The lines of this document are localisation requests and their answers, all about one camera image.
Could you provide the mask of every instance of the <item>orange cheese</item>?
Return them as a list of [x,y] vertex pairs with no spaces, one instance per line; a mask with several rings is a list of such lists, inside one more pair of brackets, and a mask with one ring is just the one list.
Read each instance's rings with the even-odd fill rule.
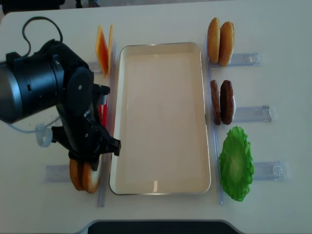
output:
[[105,42],[102,26],[99,25],[97,29],[97,42],[96,42],[96,54],[101,66],[103,75],[106,77],[108,74],[108,49]]

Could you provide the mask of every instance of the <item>cable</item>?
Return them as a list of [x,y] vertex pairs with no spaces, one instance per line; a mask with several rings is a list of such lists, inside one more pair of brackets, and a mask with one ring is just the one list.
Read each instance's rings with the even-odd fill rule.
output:
[[[47,125],[45,125],[44,127],[47,128],[49,127],[50,125],[54,124],[56,121],[58,121],[60,119],[60,117],[57,117],[56,119],[54,119],[52,122],[48,123]],[[15,129],[16,131],[18,132],[21,132],[21,133],[26,133],[26,134],[29,134],[29,133],[36,133],[37,130],[23,130],[23,129],[20,129],[16,126],[14,126],[13,124],[8,124],[11,128]]]
[[22,35],[23,35],[23,38],[25,39],[25,41],[27,41],[28,45],[29,45],[29,50],[27,52],[26,55],[24,55],[23,57],[27,57],[29,54],[30,54],[30,51],[31,51],[31,44],[30,44],[30,41],[27,39],[27,36],[25,35],[25,29],[27,27],[27,25],[31,22],[31,21],[35,21],[35,20],[47,20],[49,22],[51,22],[58,30],[58,33],[59,33],[59,41],[60,42],[63,42],[63,34],[62,32],[60,31],[59,27],[57,26],[56,23],[54,23],[51,19],[47,18],[47,17],[43,17],[43,16],[36,16],[36,17],[32,17],[30,18],[23,26],[23,29],[21,31]]

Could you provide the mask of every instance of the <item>table surface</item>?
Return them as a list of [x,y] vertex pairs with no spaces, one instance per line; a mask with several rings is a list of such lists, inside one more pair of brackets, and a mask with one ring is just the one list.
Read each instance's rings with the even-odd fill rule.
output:
[[[235,53],[263,52],[261,67],[213,70],[221,83],[230,79],[238,106],[275,104],[278,120],[241,123],[252,142],[255,161],[286,159],[288,181],[254,181],[243,202],[225,196],[218,203],[215,158],[210,150],[212,183],[204,195],[138,196],[106,192],[106,206],[97,208],[97,194],[77,192],[69,183],[43,182],[46,165],[67,164],[59,144],[44,149],[34,135],[0,123],[0,233],[74,233],[97,220],[224,220],[244,233],[311,233],[312,194],[312,1],[220,1],[99,9],[11,13],[0,26],[0,60],[17,51],[25,54],[23,24],[33,16],[54,20],[64,43],[85,61],[96,61],[98,24],[108,36],[114,24],[118,53],[126,45],[196,42],[202,53],[213,17],[235,26]],[[26,34],[32,53],[47,40],[58,39],[48,22],[31,23]],[[207,77],[203,60],[203,75]],[[96,78],[97,83],[107,80]],[[57,116],[51,108],[17,125],[32,129]],[[229,126],[218,128],[219,149]]]

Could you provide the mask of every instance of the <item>sesame-free bun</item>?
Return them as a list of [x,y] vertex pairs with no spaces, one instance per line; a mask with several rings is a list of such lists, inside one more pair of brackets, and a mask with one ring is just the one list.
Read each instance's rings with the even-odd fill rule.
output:
[[69,160],[70,180],[78,191],[82,191],[84,190],[82,185],[83,162],[78,162],[71,158]]
[[218,62],[219,60],[219,47],[220,47],[220,22],[217,17],[209,24],[208,28],[208,55],[211,62]]
[[96,171],[93,171],[90,164],[87,162],[85,162],[83,166],[82,184],[84,189],[91,194],[95,193],[98,189],[101,172],[101,158],[102,156],[99,157],[99,163]]
[[231,22],[225,22],[221,26],[220,33],[220,49],[219,49],[219,64],[226,67],[231,60],[234,48],[234,25]]

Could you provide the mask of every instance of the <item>green lettuce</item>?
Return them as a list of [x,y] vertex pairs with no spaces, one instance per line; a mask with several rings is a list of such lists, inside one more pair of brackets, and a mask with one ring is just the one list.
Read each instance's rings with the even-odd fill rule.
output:
[[234,200],[243,201],[253,181],[254,163],[251,143],[240,127],[228,132],[219,157],[221,185]]

